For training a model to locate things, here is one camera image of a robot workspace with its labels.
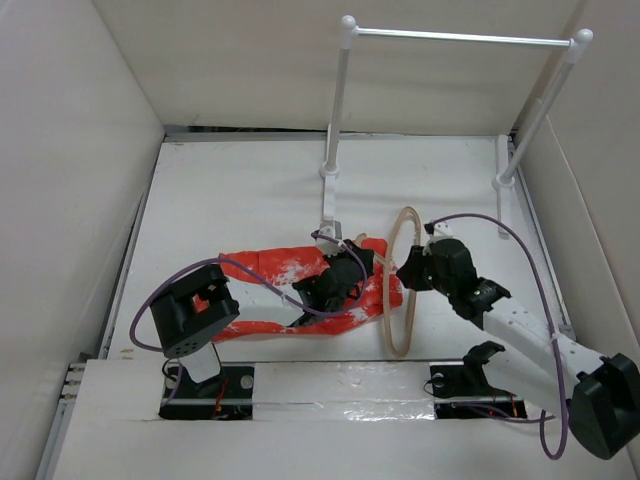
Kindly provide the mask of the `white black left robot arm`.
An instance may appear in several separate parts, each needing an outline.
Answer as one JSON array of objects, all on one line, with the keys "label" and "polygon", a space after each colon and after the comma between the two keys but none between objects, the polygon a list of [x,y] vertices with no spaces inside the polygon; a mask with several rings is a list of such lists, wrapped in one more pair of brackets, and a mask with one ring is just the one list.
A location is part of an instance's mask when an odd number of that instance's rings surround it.
[{"label": "white black left robot arm", "polygon": [[173,276],[143,308],[175,383],[216,394],[225,374],[215,342],[247,335],[307,333],[366,316],[375,301],[375,253],[349,243],[335,255],[315,247],[222,254]]}]

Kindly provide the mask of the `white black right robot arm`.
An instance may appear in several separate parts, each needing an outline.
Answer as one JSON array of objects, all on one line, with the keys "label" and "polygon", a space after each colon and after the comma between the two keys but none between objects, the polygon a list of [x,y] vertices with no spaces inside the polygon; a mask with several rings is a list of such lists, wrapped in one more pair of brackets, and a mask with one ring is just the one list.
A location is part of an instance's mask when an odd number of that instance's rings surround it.
[{"label": "white black right robot arm", "polygon": [[488,357],[467,364],[473,393],[496,387],[566,419],[578,443],[609,460],[639,434],[639,369],[617,353],[607,357],[551,330],[511,293],[477,274],[459,240],[414,246],[397,276],[403,286],[437,291],[454,312],[495,337]]}]

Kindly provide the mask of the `wooden clothes hanger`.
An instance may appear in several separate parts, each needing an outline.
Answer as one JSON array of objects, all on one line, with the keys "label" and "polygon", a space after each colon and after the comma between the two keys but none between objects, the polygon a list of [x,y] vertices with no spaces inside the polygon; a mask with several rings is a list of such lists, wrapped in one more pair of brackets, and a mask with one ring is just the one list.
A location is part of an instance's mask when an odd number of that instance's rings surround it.
[{"label": "wooden clothes hanger", "polygon": [[364,298],[350,311],[353,323],[369,336],[365,341],[368,351],[360,355],[362,360],[398,361],[410,353],[417,297],[401,285],[397,277],[399,264],[394,257],[404,234],[413,243],[422,240],[420,214],[412,206],[397,213],[382,239],[381,249],[374,252],[374,275],[364,288]]}]

